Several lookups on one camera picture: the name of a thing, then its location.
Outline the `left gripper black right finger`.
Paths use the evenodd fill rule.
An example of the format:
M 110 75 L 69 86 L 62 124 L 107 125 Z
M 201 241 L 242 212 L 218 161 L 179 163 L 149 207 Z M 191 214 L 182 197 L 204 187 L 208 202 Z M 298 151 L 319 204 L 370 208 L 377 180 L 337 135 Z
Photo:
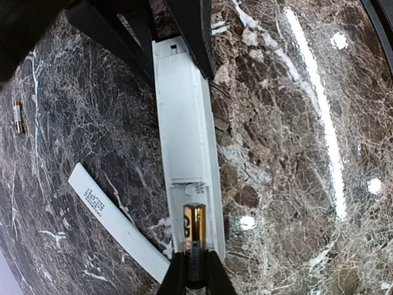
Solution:
M 207 251 L 205 258 L 206 294 L 237 295 L 218 254 Z

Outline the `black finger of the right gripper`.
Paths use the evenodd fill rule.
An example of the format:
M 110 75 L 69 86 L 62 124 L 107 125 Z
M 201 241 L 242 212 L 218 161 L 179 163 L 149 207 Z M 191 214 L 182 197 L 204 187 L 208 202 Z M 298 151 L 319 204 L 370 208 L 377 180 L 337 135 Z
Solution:
M 211 0 L 166 0 L 165 4 L 202 75 L 213 80 L 215 58 L 211 33 Z
M 74 1 L 65 10 L 65 16 L 73 27 L 120 58 L 154 87 L 155 24 L 149 1 Z

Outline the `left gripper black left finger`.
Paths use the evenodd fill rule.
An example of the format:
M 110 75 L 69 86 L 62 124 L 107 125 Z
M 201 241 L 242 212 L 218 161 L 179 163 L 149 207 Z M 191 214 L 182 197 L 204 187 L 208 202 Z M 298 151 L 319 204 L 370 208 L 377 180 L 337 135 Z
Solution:
M 187 257 L 175 253 L 156 295 L 185 295 L 187 279 Z

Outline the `white remote control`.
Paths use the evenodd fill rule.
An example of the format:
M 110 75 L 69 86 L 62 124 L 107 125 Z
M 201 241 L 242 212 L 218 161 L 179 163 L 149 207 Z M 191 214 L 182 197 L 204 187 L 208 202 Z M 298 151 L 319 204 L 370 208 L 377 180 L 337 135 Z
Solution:
M 224 215 L 209 83 L 181 36 L 152 42 L 155 93 L 173 246 L 185 246 L 187 203 L 206 205 L 206 246 L 226 257 Z

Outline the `white battery cover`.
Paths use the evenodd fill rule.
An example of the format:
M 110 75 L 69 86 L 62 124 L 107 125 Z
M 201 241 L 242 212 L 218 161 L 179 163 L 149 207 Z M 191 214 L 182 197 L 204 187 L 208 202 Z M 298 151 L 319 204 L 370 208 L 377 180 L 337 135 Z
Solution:
M 116 242 L 150 276 L 162 283 L 169 260 L 121 213 L 81 163 L 74 167 L 68 183 Z

